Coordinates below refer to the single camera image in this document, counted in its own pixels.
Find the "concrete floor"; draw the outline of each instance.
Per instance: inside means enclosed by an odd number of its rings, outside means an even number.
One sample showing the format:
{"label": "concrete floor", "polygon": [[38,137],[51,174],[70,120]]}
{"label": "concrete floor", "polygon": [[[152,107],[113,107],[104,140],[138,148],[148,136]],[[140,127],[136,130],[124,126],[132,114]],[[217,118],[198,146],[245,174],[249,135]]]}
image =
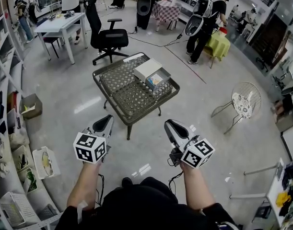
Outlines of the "concrete floor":
{"label": "concrete floor", "polygon": [[[134,30],[136,4],[125,1],[124,10],[108,10],[99,4],[102,27],[107,29],[111,18],[122,18],[116,28]],[[86,20],[86,30],[90,30]],[[166,30],[168,24],[155,32],[155,20],[151,18],[147,30],[140,29],[133,38],[157,45],[166,45],[175,40],[184,27],[177,23],[173,31]],[[55,152],[61,175],[44,180],[44,183],[60,210],[66,207],[66,201],[75,185],[82,168],[82,162],[75,157],[73,142],[77,132],[82,131],[93,119],[106,114],[115,117],[113,135],[108,154],[100,173],[105,176],[104,195],[120,185],[121,179],[138,172],[133,178],[139,183],[147,176],[153,176],[168,184],[168,180],[180,172],[180,168],[170,167],[167,163],[171,145],[164,131],[164,122],[171,118],[185,124],[193,124],[196,134],[207,138],[216,152],[201,170],[213,192],[238,224],[251,221],[261,200],[230,200],[233,193],[264,192],[270,186],[274,172],[264,172],[244,178],[244,170],[270,166],[280,157],[288,162],[288,156],[280,139],[280,133],[270,112],[271,101],[268,99],[268,86],[263,86],[262,73],[234,45],[222,62],[217,59],[212,67],[204,53],[200,65],[188,65],[186,55],[187,36],[179,43],[168,47],[152,46],[129,38],[129,45],[123,53],[144,52],[159,61],[180,85],[179,94],[162,105],[162,116],[154,111],[137,122],[132,129],[131,140],[126,140],[127,127],[121,122],[113,109],[107,105],[103,109],[105,98],[92,78],[92,72],[109,64],[104,58],[92,65],[92,59],[98,56],[98,50],[90,46],[91,32],[87,33],[89,44],[84,49],[83,43],[71,45],[76,63],[71,65],[66,49],[57,48],[58,59],[51,46],[47,45],[51,61],[45,58],[44,51],[37,38],[26,50],[23,71],[23,89],[26,93],[36,93],[43,102],[43,114],[27,121],[31,149],[47,146]],[[114,61],[122,57],[113,57]],[[221,115],[211,118],[215,107],[230,101],[233,87],[241,81],[255,84],[262,96],[262,107],[257,116],[243,120],[227,135],[223,131],[230,125],[234,115],[232,107]],[[151,169],[140,176],[139,168],[149,164]],[[183,178],[176,179],[176,196],[180,203],[185,203]]]}

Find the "chair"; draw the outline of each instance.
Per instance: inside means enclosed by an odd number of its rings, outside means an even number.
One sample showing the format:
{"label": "chair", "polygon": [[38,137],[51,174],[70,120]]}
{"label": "chair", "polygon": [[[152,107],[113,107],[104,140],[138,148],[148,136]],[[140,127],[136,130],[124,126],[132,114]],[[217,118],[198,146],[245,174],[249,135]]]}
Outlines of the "chair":
{"label": "chair", "polygon": [[[38,23],[36,23],[36,26],[38,27],[40,24],[44,23],[44,22],[47,21],[47,20],[48,20],[48,18],[44,18],[44,19],[40,20]],[[52,48],[54,49],[54,51],[55,51],[55,53],[56,53],[56,56],[59,58],[59,56],[58,56],[58,54],[57,54],[57,52],[56,52],[56,49],[55,49],[55,47],[54,47],[54,45],[53,45],[53,43],[54,43],[55,41],[57,41],[57,44],[58,44],[58,46],[60,47],[59,42],[58,42],[58,37],[43,37],[43,40],[44,40],[44,42],[45,42],[46,44],[51,44],[51,45],[52,45]]]}
{"label": "chair", "polygon": [[224,132],[224,134],[228,133],[233,128],[233,126],[238,123],[242,118],[252,118],[258,113],[261,107],[261,96],[257,87],[250,82],[238,83],[233,89],[232,100],[225,105],[215,108],[211,114],[211,117],[216,116],[218,113],[220,113],[230,105],[233,105],[237,116],[233,118],[232,126],[230,126]]}
{"label": "chair", "polygon": [[86,0],[86,16],[88,18],[92,36],[91,36],[91,46],[97,48],[99,52],[104,51],[105,53],[93,60],[93,65],[96,65],[96,61],[104,58],[106,56],[110,57],[110,62],[112,63],[112,56],[129,56],[122,54],[120,52],[115,52],[116,49],[121,49],[128,45],[127,32],[124,29],[113,29],[115,22],[122,21],[122,19],[110,19],[111,22],[109,30],[100,31],[102,23],[98,17],[96,11],[96,0]]}

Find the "checkered tablecloth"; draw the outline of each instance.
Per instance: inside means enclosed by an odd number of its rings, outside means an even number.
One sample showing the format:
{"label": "checkered tablecloth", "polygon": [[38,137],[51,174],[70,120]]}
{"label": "checkered tablecloth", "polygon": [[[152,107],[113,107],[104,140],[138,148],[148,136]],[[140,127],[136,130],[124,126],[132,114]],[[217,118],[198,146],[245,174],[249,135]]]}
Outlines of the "checkered tablecloth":
{"label": "checkered tablecloth", "polygon": [[152,16],[157,21],[177,21],[180,14],[180,7],[174,5],[167,0],[156,2],[152,8]]}

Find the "white metal chair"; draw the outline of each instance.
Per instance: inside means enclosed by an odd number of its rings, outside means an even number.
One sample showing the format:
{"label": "white metal chair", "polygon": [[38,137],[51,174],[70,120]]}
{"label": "white metal chair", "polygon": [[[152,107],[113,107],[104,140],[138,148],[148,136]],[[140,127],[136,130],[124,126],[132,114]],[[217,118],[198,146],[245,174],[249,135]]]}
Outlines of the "white metal chair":
{"label": "white metal chair", "polygon": [[261,107],[261,96],[257,87],[250,82],[240,82],[236,84],[232,92],[232,100],[225,105],[215,108],[211,117],[216,116],[231,104],[237,112],[237,116],[233,118],[232,125],[224,134],[228,133],[241,118],[252,118],[258,113]]}

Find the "black office chair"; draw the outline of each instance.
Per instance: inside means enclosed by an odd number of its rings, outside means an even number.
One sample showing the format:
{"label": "black office chair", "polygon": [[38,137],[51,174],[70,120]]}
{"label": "black office chair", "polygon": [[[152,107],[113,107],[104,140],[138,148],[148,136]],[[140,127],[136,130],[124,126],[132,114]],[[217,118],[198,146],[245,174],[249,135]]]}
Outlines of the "black office chair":
{"label": "black office chair", "polygon": [[[44,22],[47,21],[47,20],[48,20],[48,18],[44,18],[44,19],[40,20],[38,23],[36,23],[36,26],[38,27],[40,24],[44,23]],[[44,42],[45,42],[46,44],[51,44],[51,45],[52,45],[52,48],[54,49],[54,51],[55,51],[55,53],[56,53],[56,56],[59,58],[59,56],[58,56],[58,54],[57,54],[57,52],[56,52],[56,49],[55,49],[55,47],[54,47],[54,45],[53,45],[53,43],[54,43],[55,41],[57,41],[57,44],[58,44],[58,46],[60,47],[60,45],[59,45],[59,41],[58,41],[58,37],[43,37],[43,40],[44,40]]]}
{"label": "black office chair", "polygon": [[124,29],[113,29],[115,22],[122,21],[122,19],[110,19],[111,22],[109,30],[100,31],[102,23],[98,17],[96,11],[96,0],[86,0],[86,16],[88,18],[90,27],[92,29],[91,46],[97,48],[99,52],[105,53],[93,60],[93,65],[96,65],[96,61],[106,56],[110,57],[112,63],[112,56],[128,56],[119,52],[115,52],[116,49],[121,49],[128,45],[127,32]]}

